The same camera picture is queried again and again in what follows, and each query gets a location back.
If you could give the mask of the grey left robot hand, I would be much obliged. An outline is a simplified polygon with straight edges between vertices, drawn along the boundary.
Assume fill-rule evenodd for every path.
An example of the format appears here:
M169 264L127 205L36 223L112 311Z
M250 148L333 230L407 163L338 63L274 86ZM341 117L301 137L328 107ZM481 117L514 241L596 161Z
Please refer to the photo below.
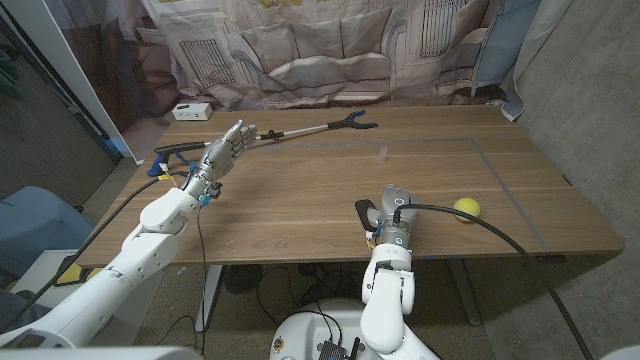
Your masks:
M241 154L256 142L256 136L255 125L244 125L239 120L222 137L205 147L195 169L180 189L194 198L208 192L217 180L231 171Z

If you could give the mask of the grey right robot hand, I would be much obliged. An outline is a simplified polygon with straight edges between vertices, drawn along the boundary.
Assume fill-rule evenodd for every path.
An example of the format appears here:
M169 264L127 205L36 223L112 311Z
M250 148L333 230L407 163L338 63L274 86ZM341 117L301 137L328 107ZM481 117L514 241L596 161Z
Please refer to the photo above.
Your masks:
M373 232L385 222L393 222L394 212L401 205L420 204L421 198L409 190L389 184L382 191L380 206L367 204L364 208L364 228Z

